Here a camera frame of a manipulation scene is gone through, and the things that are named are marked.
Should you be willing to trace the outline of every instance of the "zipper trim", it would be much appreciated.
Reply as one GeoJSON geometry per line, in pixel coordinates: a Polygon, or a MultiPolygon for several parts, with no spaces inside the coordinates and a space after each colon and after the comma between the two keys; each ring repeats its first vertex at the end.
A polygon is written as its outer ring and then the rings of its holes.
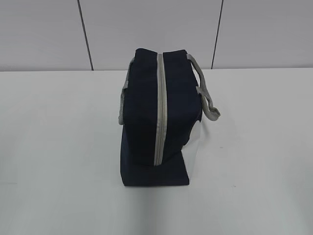
{"type": "Polygon", "coordinates": [[[167,130],[167,91],[163,54],[157,55],[157,124],[154,165],[162,164],[167,130]]]}

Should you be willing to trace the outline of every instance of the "white wall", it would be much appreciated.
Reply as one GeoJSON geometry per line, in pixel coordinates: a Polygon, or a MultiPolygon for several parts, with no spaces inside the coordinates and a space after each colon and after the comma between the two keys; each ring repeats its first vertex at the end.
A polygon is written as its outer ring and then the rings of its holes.
{"type": "Polygon", "coordinates": [[[126,69],[134,51],[186,49],[210,68],[220,0],[81,0],[95,70],[126,69]]]}
{"type": "Polygon", "coordinates": [[[214,68],[313,66],[312,0],[224,0],[214,68]]]}
{"type": "Polygon", "coordinates": [[[75,0],[3,0],[0,71],[90,70],[75,0]]]}
{"type": "MultiPolygon", "coordinates": [[[[222,0],[80,0],[95,70],[138,47],[185,48],[210,68],[222,0]]],[[[224,0],[214,69],[313,66],[313,1],[224,0]]],[[[77,0],[0,5],[0,71],[90,70],[77,0]]]]}

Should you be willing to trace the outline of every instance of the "insulated lunch bag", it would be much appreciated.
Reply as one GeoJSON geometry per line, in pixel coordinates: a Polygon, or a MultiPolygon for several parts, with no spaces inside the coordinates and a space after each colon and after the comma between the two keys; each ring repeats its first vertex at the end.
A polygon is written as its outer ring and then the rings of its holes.
{"type": "Polygon", "coordinates": [[[188,185],[202,111],[212,121],[220,116],[190,54],[137,49],[122,89],[118,118],[123,125],[120,173],[124,185],[188,185]]]}

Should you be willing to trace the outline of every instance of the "gray zipper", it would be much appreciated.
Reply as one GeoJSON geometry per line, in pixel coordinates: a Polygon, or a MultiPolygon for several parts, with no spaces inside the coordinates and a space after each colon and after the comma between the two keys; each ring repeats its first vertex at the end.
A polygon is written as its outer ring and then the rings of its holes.
{"type": "Polygon", "coordinates": [[[167,129],[167,92],[163,54],[157,55],[157,125],[154,165],[160,165],[167,129]]]}

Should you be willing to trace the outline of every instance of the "bag handle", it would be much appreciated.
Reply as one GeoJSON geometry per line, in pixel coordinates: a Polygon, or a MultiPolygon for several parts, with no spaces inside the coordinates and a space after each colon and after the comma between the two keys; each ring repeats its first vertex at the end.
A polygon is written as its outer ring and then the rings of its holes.
{"type": "Polygon", "coordinates": [[[131,66],[134,62],[135,57],[130,61],[128,65],[128,70],[127,70],[127,75],[125,79],[124,86],[122,88],[122,93],[121,93],[121,102],[120,102],[120,108],[119,108],[119,116],[118,116],[118,124],[124,125],[124,118],[123,118],[123,111],[124,111],[124,98],[125,98],[125,90],[128,88],[128,78],[129,78],[129,73],[131,70],[131,66]]]}
{"type": "Polygon", "coordinates": [[[191,64],[197,71],[199,78],[200,78],[200,87],[197,86],[196,89],[197,89],[198,94],[201,95],[203,112],[208,119],[210,119],[211,121],[216,121],[220,117],[221,113],[219,112],[217,108],[213,106],[212,98],[209,94],[209,91],[206,88],[203,72],[192,55],[187,54],[187,59],[190,60],[191,64]]]}

